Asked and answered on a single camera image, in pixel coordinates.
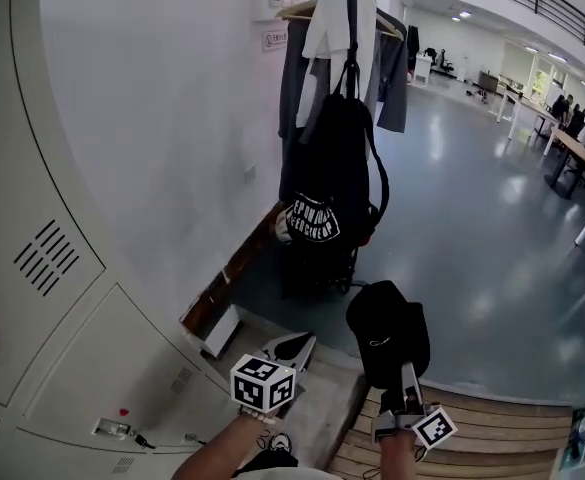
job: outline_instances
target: hand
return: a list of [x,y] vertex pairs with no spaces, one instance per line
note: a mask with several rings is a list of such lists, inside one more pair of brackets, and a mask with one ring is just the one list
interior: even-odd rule
[[393,436],[380,439],[381,449],[389,453],[412,453],[415,441],[416,434],[411,430],[399,430]]

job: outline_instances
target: sign on wall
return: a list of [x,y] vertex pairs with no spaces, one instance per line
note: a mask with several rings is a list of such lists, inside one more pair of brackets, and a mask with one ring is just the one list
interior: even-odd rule
[[288,44],[287,30],[267,30],[263,32],[263,51],[269,52],[285,48]]

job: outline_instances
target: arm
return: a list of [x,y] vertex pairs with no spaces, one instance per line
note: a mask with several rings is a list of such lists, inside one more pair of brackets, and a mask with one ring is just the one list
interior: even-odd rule
[[411,431],[381,439],[381,480],[415,480],[414,440]]
[[242,414],[186,460],[172,480],[229,480],[239,469],[265,423]]

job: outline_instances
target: clothes hanger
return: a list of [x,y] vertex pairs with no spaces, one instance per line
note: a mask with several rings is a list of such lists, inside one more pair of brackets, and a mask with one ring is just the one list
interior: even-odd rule
[[[308,0],[300,4],[292,5],[281,9],[276,13],[277,18],[284,20],[311,20],[314,8],[316,7],[316,0]],[[377,30],[380,30],[383,35],[396,37],[402,41],[405,39],[401,31],[392,23],[386,20],[383,16],[377,13],[376,15]]]

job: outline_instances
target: cabinet vent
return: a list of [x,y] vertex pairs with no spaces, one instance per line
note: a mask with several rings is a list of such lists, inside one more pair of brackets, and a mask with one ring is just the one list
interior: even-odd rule
[[123,473],[127,473],[128,469],[130,469],[130,466],[132,465],[133,462],[134,462],[134,459],[131,457],[121,458],[121,460],[119,460],[119,463],[116,466],[114,466],[114,469],[112,470],[112,474],[113,475],[121,475]]
[[70,240],[55,224],[53,219],[39,231],[13,262],[43,297],[79,259]]
[[180,395],[181,393],[183,393],[183,390],[185,389],[185,386],[192,378],[192,375],[193,375],[192,371],[189,370],[186,366],[184,366],[183,368],[181,368],[181,371],[179,372],[179,375],[177,375],[177,378],[174,379],[174,382],[172,382],[170,389],[177,393],[178,395]]

